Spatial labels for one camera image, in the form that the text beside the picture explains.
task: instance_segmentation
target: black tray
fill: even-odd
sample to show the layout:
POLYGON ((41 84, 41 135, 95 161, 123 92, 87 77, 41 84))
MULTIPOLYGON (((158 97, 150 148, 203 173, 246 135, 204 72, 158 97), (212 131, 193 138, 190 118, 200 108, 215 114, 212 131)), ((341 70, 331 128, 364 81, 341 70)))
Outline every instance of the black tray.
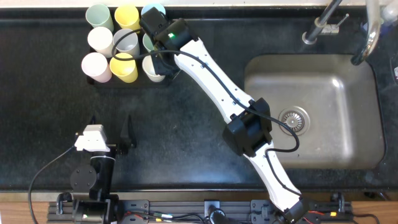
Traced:
MULTIPOLYGON (((112 34, 114 35, 117 31, 121 30, 121 28, 120 28, 119 24, 114 19, 114 10, 110 9, 110 11, 111 11, 113 26, 114 26, 114 30, 113 30, 112 34)), ((137 35, 138 35, 138 44, 139 44, 140 54, 144 54, 147 52, 147 50, 144 47, 144 44, 142 44, 142 38, 144 37, 144 32, 140 32, 137 35)), ((92 52, 96 52, 96 51, 92 47, 90 47, 90 53, 92 53, 92 52)), ((136 60, 138 77, 137 77, 137 80, 132 83, 125 83, 120 78, 118 78, 116 75, 113 75, 113 74, 112 74, 112 78, 106 83, 97 82, 96 80, 87 76, 87 83, 89 85, 93 85, 98 88, 164 88, 164 87, 167 87, 170 85, 172 79, 169 76, 166 76, 164 78, 164 80, 161 82, 151 81, 148 78, 147 74, 144 72, 144 69, 142 69, 142 61, 143 61, 143 59, 136 60)))

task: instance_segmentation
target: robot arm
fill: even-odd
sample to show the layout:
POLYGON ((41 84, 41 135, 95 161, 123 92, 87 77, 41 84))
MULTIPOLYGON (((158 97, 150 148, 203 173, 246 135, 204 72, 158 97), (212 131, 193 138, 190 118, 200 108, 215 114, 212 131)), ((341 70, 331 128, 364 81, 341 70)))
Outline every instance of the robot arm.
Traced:
MULTIPOLYGON (((241 104, 252 110, 270 115, 269 106, 262 98, 254 101, 251 96, 240 90, 220 69, 207 52, 203 42, 197 37, 183 19, 168 21, 156 9, 151 9, 142 16, 140 25, 155 43, 156 50, 179 50, 194 55, 207 64, 227 89, 241 104)), ((294 187, 274 151, 268 152, 278 182, 267 161, 266 149, 273 147, 271 122, 260 118, 236 104, 219 81, 195 59, 183 54, 152 55, 156 73, 164 75, 164 68, 178 67, 190 75, 211 98, 222 114, 227 127, 223 137, 240 156, 244 155, 252 163, 265 183, 272 203, 283 213, 279 221, 295 223, 307 211, 308 205, 300 197, 300 191, 294 187)))

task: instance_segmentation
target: black cable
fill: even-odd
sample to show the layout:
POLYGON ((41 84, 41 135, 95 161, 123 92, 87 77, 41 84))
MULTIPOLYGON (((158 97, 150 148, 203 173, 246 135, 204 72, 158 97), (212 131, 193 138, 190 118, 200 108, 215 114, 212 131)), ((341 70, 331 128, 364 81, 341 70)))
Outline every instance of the black cable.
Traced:
POLYGON ((353 216, 354 216, 354 217, 357 217, 357 218, 372 217, 372 218, 375 219, 375 221, 376 221, 377 224, 380 224, 380 221, 379 221, 378 217, 375 216, 375 215, 373 215, 373 214, 360 214, 360 215, 355 215, 355 214, 353 214, 353 216))
POLYGON ((184 222, 184 223, 187 223, 187 222, 188 222, 188 223, 189 223, 189 222, 192 223, 192 221, 190 221, 190 220, 183 220, 183 218, 197 217, 197 218, 200 220, 201 224, 205 224, 205 221, 203 221, 203 219, 202 219, 199 215, 197 215, 197 214, 187 214, 187 215, 182 215, 182 216, 173 217, 173 218, 163 218, 163 217, 158 217, 158 216, 155 216, 155 215, 148 215, 148 214, 139 213, 139 212, 129 212, 128 215, 140 215, 140 216, 142 216, 142 217, 160 218, 160 219, 166 220, 166 221, 171 221, 171 222, 184 222))
POLYGON ((55 158, 53 161, 49 162, 47 165, 43 166, 43 168, 41 168, 36 175, 33 177, 32 182, 29 185, 29 190, 27 192, 27 201, 29 204, 29 210, 30 210, 30 215, 32 216, 33 222, 35 224, 38 224, 35 214, 33 213, 33 208, 32 208, 32 187, 33 184, 37 178, 37 176, 45 169, 47 168, 49 165, 51 165, 53 162, 55 162, 57 159, 61 158, 63 155, 65 155, 67 152, 71 151, 74 148, 74 146, 70 147, 68 150, 66 150, 64 153, 62 153, 61 155, 59 155, 57 158, 55 158))
POLYGON ((294 152, 294 151, 296 151, 296 150, 299 148, 299 146, 300 146, 299 137, 296 135, 296 133, 295 133, 292 129, 290 129, 285 123, 279 121, 278 119, 275 119, 275 118, 273 118, 273 117, 271 117, 271 116, 268 116, 268 115, 266 115, 266 114, 259 113, 259 112, 255 111, 255 110, 252 110, 252 109, 248 108, 247 106, 244 106, 244 105, 231 93, 231 91, 230 91, 230 90, 228 89, 228 87, 223 83, 223 81, 217 76, 217 74, 216 74, 205 62, 203 62, 203 61, 200 60, 198 57, 196 57, 196 56, 194 56, 194 55, 192 55, 192 54, 190 54, 190 53, 182 52, 182 51, 179 51, 179 50, 157 50, 157 51, 152 51, 152 52, 149 52, 149 53, 146 53, 146 54, 142 54, 142 55, 135 56, 134 58, 133 58, 133 57, 131 57, 131 58, 119 58, 119 57, 115 56, 115 49, 116 49, 116 46, 120 43, 120 41, 122 41, 122 40, 123 40, 125 37, 127 37, 128 35, 130 35, 130 34, 132 34, 132 33, 135 33, 135 32, 139 32, 139 31, 141 31, 141 30, 142 30, 142 29, 137 29, 137 30, 133 30, 133 31, 131 31, 131 32, 128 32, 127 34, 124 34, 124 35, 115 43, 115 45, 113 46, 113 48, 112 48, 112 56, 113 56, 115 59, 117 59, 117 60, 129 61, 129 60, 135 60, 135 59, 142 59, 142 58, 144 58, 144 57, 146 57, 146 56, 150 56, 150 55, 154 55, 154 54, 171 53, 171 54, 175 54, 175 55, 182 54, 182 55, 185 55, 185 56, 187 56, 187 57, 190 57, 190 58, 196 60, 197 62, 199 62, 201 66, 205 67, 205 68, 214 76, 214 78, 218 81, 218 83, 223 87, 223 89, 228 93, 228 95, 234 100, 234 102, 235 102, 237 105, 239 105, 240 107, 242 107, 243 109, 245 109, 247 112, 259 116, 260 118, 264 118, 264 119, 267 119, 267 120, 272 121, 272 122, 274 122, 274 123, 277 123, 278 125, 282 126, 284 129, 286 129, 286 130, 293 136, 293 138, 294 138, 294 140, 295 140, 295 142, 296 142, 296 145, 295 145, 293 148, 291 148, 291 149, 276 149, 276 148, 274 148, 274 149, 266 149, 266 151, 265 151, 265 156, 266 156, 267 162, 268 162, 268 164, 269 164, 269 167, 271 168, 271 172, 272 172, 272 174, 274 175, 275 179, 278 181, 278 183, 279 183, 285 190, 287 190, 287 191, 289 191, 289 192, 291 192, 291 193, 293 193, 293 194, 295 194, 295 195, 301 196, 300 193, 298 193, 298 192, 296 192, 296 191, 294 191, 294 190, 292 190, 292 189, 286 187, 286 185, 284 185, 284 184, 282 183, 282 181, 280 181, 280 179, 278 178, 278 176, 277 176, 276 173, 275 173, 275 170, 274 170, 274 168, 273 168, 273 166, 272 166, 272 164, 271 164, 271 160, 269 159, 269 156, 268 156, 268 152, 271 152, 271 151, 274 151, 274 152, 294 152))

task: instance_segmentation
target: countertop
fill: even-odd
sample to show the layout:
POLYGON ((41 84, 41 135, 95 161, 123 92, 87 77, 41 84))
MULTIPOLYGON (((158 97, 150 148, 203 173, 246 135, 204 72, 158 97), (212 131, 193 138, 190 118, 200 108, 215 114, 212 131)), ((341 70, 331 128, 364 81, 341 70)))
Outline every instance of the countertop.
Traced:
MULTIPOLYGON (((264 189, 250 162, 226 145, 222 116, 188 75, 180 74, 159 89, 88 85, 80 63, 90 50, 86 41, 90 26, 84 9, 63 10, 13 10, 0 17, 0 190, 27 190, 34 174, 69 148, 74 133, 93 115, 112 139, 119 136, 129 114, 139 143, 128 155, 117 156, 113 191, 264 189)), ((355 54, 365 38, 359 29, 364 8, 353 11, 338 35, 304 45, 302 33, 321 12, 168 9, 171 18, 187 18, 240 88, 245 66, 258 55, 355 54)), ((344 13, 342 9, 336 15, 344 13)), ((298 189, 398 188, 398 87, 392 71, 398 66, 397 38, 398 29, 381 37, 368 58, 377 80, 384 159, 369 170, 287 170, 298 189)), ((39 176, 34 189, 69 190, 70 173, 89 158, 88 153, 69 153, 39 176)))

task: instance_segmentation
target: wooden floor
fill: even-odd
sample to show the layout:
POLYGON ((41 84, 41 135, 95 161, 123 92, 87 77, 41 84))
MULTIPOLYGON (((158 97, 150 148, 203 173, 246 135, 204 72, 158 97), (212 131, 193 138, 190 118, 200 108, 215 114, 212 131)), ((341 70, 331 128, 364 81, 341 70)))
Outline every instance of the wooden floor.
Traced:
MULTIPOLYGON (((34 202, 39 223, 47 221, 48 202, 34 202)), ((354 213, 372 213, 382 224, 398 224, 398 202, 353 202, 354 213)), ((33 223, 27 202, 0 202, 0 224, 33 223)), ((375 224, 373 218, 355 218, 360 224, 375 224)))

